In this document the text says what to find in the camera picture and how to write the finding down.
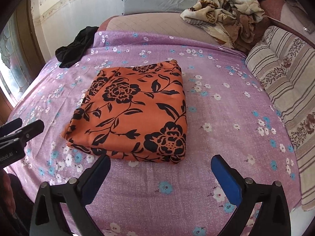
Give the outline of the person's left hand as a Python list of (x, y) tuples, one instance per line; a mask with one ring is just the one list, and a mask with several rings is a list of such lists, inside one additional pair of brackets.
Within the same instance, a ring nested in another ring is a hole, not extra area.
[(16, 211), (16, 203), (14, 201), (13, 190), (11, 187), (11, 180), (4, 169), (1, 169), (1, 199), (4, 201), (7, 211), (13, 215)]

